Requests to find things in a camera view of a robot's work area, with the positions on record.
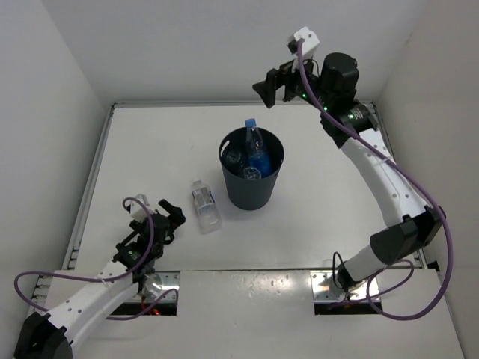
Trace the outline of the dark grey plastic bin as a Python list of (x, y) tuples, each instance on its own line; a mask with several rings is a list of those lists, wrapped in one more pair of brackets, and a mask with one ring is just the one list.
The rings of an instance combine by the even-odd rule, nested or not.
[(264, 143), (269, 152), (273, 172), (262, 179), (244, 179), (231, 171), (232, 167), (225, 161), (225, 154), (231, 150), (244, 150), (246, 128), (240, 127), (228, 133), (218, 149), (219, 161), (228, 197), (231, 203), (244, 210), (256, 210), (265, 206), (271, 198), (275, 182), (284, 161), (284, 146), (280, 139), (272, 132), (259, 128)]

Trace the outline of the metal base plate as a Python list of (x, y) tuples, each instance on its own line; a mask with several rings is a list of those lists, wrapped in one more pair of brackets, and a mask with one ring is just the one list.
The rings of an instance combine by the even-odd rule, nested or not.
[(333, 283), (331, 270), (310, 271), (310, 279), (315, 304), (367, 303), (366, 281), (345, 292)]
[(178, 299), (180, 289), (180, 273), (155, 272), (146, 276), (141, 288), (141, 296), (151, 303), (159, 296), (164, 295), (160, 304), (175, 304)]

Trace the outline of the clear bottle white grey label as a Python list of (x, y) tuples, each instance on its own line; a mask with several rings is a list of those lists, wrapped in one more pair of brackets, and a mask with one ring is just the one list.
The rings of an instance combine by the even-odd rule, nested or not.
[(192, 183), (191, 193), (201, 232), (208, 234), (219, 230), (222, 219), (210, 188), (196, 179)]

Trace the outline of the clear crushed bottle blue cap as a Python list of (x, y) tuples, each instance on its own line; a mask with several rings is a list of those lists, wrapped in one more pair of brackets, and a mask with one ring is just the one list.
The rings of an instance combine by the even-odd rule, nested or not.
[(244, 180), (260, 180), (262, 178), (262, 173), (254, 166), (243, 168), (241, 175)]

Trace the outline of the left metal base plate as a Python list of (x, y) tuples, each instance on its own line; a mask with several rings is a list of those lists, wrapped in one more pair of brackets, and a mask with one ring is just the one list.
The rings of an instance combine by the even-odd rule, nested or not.
[(146, 276), (141, 288), (141, 296), (151, 303), (159, 296), (164, 295), (160, 304), (175, 304), (178, 299), (180, 289), (180, 273), (155, 272)]

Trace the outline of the white front cover board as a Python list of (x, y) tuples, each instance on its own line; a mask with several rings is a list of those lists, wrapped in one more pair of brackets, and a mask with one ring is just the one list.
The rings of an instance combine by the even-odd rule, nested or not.
[(306, 271), (183, 271), (174, 316), (106, 321), (78, 358), (461, 358), (445, 302), (398, 322), (317, 315)]

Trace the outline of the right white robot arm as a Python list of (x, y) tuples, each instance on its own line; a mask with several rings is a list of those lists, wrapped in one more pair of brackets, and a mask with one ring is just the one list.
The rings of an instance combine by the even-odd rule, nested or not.
[(357, 62), (349, 55), (333, 52), (314, 75), (311, 60), (305, 74), (317, 101), (337, 122), (356, 133), (354, 139), (326, 117), (325, 132), (356, 166), (382, 212), (386, 228), (370, 237), (369, 244), (338, 266), (336, 280), (343, 290), (361, 283), (386, 266), (393, 265), (428, 246), (441, 227), (439, 213), (393, 168), (376, 118), (356, 100), (359, 80)]

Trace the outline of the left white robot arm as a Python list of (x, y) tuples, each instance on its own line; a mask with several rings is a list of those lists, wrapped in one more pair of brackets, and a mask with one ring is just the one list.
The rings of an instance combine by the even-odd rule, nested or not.
[(89, 335), (107, 320), (123, 322), (127, 316), (114, 312), (135, 296), (142, 308), (130, 316), (137, 319), (156, 309), (161, 301), (176, 307), (179, 291), (166, 286), (154, 264), (164, 247), (174, 241), (175, 230), (185, 224), (181, 208), (162, 199), (164, 214), (152, 210), (144, 195), (128, 197), (122, 203), (132, 220), (132, 232), (117, 243), (115, 255), (96, 277), (62, 275), (84, 286), (52, 309), (37, 306), (23, 322), (13, 356), (15, 358), (73, 358)]

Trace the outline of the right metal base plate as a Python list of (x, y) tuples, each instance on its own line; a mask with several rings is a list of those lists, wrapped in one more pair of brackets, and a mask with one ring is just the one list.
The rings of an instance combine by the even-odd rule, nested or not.
[(366, 281), (345, 292), (333, 283), (331, 270), (310, 271), (310, 279), (315, 304), (367, 303)]

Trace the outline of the blue label bottle white cap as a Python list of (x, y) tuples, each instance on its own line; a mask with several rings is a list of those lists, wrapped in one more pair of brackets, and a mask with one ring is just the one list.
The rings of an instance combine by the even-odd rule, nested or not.
[(248, 164), (245, 153), (240, 149), (229, 149), (222, 154), (223, 165), (231, 172), (239, 171)]

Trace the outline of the left aluminium frame rail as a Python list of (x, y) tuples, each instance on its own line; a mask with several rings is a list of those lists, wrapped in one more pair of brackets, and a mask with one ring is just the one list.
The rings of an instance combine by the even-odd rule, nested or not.
[(109, 133), (109, 128), (111, 126), (112, 117), (115, 112), (115, 107), (117, 103), (114, 102), (113, 105), (109, 108), (105, 121), (103, 123), (102, 131), (100, 133), (100, 138), (95, 150), (94, 158), (91, 164), (91, 168), (88, 174), (87, 182), (85, 185), (85, 190), (82, 195), (82, 199), (79, 205), (79, 210), (77, 212), (76, 220), (73, 225), (73, 229), (70, 235), (70, 240), (68, 242), (66, 254), (64, 256), (64, 261), (61, 266), (63, 270), (70, 269), (70, 263), (74, 261), (73, 254), (79, 251), (83, 233), (85, 231), (86, 221), (88, 219), (88, 213), (91, 207), (91, 201), (94, 194), (94, 188), (97, 182), (98, 173), (100, 171), (101, 161), (103, 158), (106, 141)]

